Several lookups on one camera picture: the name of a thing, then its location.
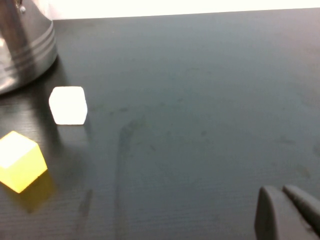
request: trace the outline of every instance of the dark tabletop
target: dark tabletop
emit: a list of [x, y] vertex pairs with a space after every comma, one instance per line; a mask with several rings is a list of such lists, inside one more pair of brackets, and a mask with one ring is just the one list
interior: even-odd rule
[[[320, 9], [59, 20], [59, 58], [0, 97], [48, 172], [0, 188], [4, 240], [253, 240], [259, 188], [320, 197]], [[82, 86], [84, 126], [56, 126]]]

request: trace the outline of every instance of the yellow cube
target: yellow cube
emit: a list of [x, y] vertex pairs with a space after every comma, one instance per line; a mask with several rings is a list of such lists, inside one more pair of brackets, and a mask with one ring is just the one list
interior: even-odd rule
[[12, 131], [0, 139], [0, 182], [21, 193], [47, 170], [39, 145]]

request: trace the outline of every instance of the background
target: background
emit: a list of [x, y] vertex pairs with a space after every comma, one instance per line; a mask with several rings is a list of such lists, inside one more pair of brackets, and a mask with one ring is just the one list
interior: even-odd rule
[[50, 0], [53, 19], [320, 8], [319, 0]]

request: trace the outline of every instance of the cube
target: cube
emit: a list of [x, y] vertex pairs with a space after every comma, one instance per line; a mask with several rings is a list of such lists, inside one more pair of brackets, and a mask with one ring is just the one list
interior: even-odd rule
[[53, 89], [49, 106], [57, 125], [83, 125], [88, 107], [85, 91], [80, 86], [57, 86]]
[[0, 139], [0, 182], [21, 193], [47, 170], [39, 145], [12, 131]]

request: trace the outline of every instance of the stainless steel pot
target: stainless steel pot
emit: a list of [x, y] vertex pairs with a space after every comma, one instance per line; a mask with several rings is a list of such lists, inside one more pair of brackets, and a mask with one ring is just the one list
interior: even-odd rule
[[47, 0], [0, 0], [0, 94], [43, 74], [57, 57]]

